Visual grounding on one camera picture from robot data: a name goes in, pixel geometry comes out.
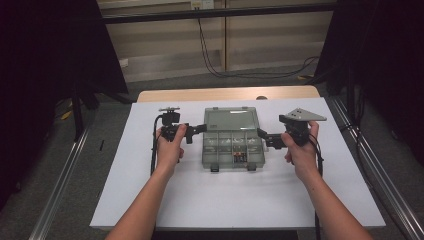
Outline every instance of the person's right hand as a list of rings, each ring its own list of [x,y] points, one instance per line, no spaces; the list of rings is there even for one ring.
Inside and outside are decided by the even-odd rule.
[[[318,123],[310,121],[309,126],[311,126],[310,134],[317,139],[319,129]],[[287,154],[284,158],[288,163],[294,164],[296,176],[302,182],[305,182],[308,177],[315,176],[318,173],[318,168],[314,146],[308,142],[304,146],[300,147],[294,142],[293,138],[288,133],[282,133],[281,139],[288,148]],[[316,140],[313,137],[310,136],[310,139],[316,143]]]

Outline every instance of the white tabletop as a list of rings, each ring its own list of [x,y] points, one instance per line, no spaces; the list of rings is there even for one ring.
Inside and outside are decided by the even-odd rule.
[[[159,108],[180,107],[181,123],[204,122],[207,107],[256,107],[260,127],[285,131],[278,115],[300,107],[327,117],[320,122],[319,143],[324,179],[366,227],[384,220],[323,98],[135,103],[90,226],[112,228],[150,174],[153,122]],[[203,169],[202,135],[183,141],[177,165],[159,211],[157,227],[173,230],[298,229],[314,226],[314,208],[293,166],[283,160],[286,149],[270,148],[256,172]]]

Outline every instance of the black cable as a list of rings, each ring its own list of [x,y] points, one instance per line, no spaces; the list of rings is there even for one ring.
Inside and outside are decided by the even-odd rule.
[[[321,175],[322,177],[323,171],[324,171],[324,166],[322,162],[324,161],[324,159],[322,158],[322,155],[321,155],[321,146],[319,145],[318,139],[314,135],[309,134],[309,136],[311,136],[316,142],[315,143],[314,141],[309,139],[309,142],[312,144],[317,154],[318,172],[319,172],[319,175]],[[315,238],[316,240],[321,240],[321,226],[319,223],[318,214],[316,212],[315,212]]]
[[[157,116],[155,119],[155,123],[153,124],[153,147],[152,147],[152,161],[150,163],[150,176],[153,174],[156,167],[156,152],[158,148],[158,139],[160,137],[160,135],[156,137],[156,128],[157,128],[158,120],[160,118],[162,118],[162,115]]]
[[[223,73],[220,73],[220,72],[216,71],[215,68],[212,65],[212,63],[210,61],[210,58],[209,58],[209,53],[208,53],[208,49],[207,49],[207,46],[206,46],[205,36],[203,34],[203,29],[202,29],[202,25],[200,23],[200,19],[197,19],[197,22],[199,24],[200,43],[201,43],[201,46],[202,46],[202,55],[203,55],[203,60],[205,62],[205,66],[206,66],[206,68],[208,69],[208,71],[212,75],[214,75],[215,77],[218,77],[218,78],[239,77],[239,78],[252,78],[252,79],[275,79],[275,78],[290,77],[290,76],[293,76],[295,74],[300,73],[305,68],[307,68],[310,64],[312,64],[316,59],[319,58],[318,56],[309,57],[309,58],[305,59],[305,61],[303,62],[303,65],[302,65],[302,67],[300,69],[295,70],[295,71],[291,71],[291,72],[286,72],[286,73],[240,73],[240,74],[223,74]],[[271,77],[251,76],[251,75],[277,75],[277,74],[279,74],[279,76],[271,76]]]

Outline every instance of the finger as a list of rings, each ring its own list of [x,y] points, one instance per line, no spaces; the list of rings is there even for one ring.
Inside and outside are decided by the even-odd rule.
[[[283,143],[290,149],[293,148],[295,146],[297,146],[297,144],[294,142],[293,138],[290,136],[290,134],[288,133],[282,133],[281,134],[281,140],[283,140]]]
[[[309,126],[311,126],[310,133],[315,138],[318,138],[318,130],[319,130],[319,124],[315,121],[309,121]]]
[[[287,160],[287,162],[291,162],[292,161],[291,152],[287,150],[286,156],[284,156],[284,158]]]
[[[183,140],[185,136],[185,132],[187,131],[187,126],[185,124],[180,124],[178,126],[178,130],[175,133],[174,141],[176,144],[180,145],[181,141]]]
[[[155,137],[158,138],[161,134],[162,130],[160,128],[156,129]]]
[[[158,144],[160,144],[160,142],[165,141],[165,138],[160,137],[161,133],[162,133],[161,128],[158,128],[158,129],[156,130],[156,132],[155,132],[155,139],[156,139],[156,141],[157,141],[157,143],[158,143]]]
[[[180,148],[180,156],[179,158],[183,158],[184,157],[184,149]]]

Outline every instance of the metal rail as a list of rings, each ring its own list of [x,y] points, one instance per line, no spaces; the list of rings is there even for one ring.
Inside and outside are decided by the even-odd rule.
[[[339,8],[358,6],[356,1],[348,3],[318,3],[318,4],[300,4],[275,7],[260,8],[222,8],[208,9],[199,11],[178,11],[165,13],[149,13],[149,14],[126,14],[126,15],[106,15],[101,19],[78,19],[76,22],[102,23],[102,24],[120,24],[135,22],[153,22],[168,21],[182,19],[199,19],[199,18],[215,18],[215,17],[236,17],[251,15],[269,15],[269,14],[285,14],[285,13],[306,13],[306,12],[326,12],[334,11]]]
[[[344,124],[349,126],[351,124],[349,117],[347,116],[347,109],[343,102],[340,99],[332,99],[334,106],[336,107],[337,112],[342,118]],[[349,133],[357,141],[358,139],[358,129],[349,128]],[[373,172],[375,178],[401,219],[404,227],[409,233],[409,236],[412,239],[424,239],[424,231],[421,223],[416,217],[414,211],[402,197],[396,186],[393,184],[387,172],[384,170],[383,166],[380,163],[380,160],[377,158],[370,145],[368,144],[365,137],[359,135],[359,149],[369,168]]]
[[[88,112],[87,126],[78,141],[72,146],[71,152],[69,153],[65,166],[60,173],[59,179],[57,180],[49,200],[44,207],[41,216],[38,218],[31,236],[29,237],[30,240],[43,240],[47,237],[47,233],[53,222],[57,209],[59,208],[63,193],[68,184],[69,178],[71,177],[75,163],[78,160],[82,148],[84,147],[85,140],[87,139],[88,132],[93,125],[95,116],[96,111],[93,110]]]

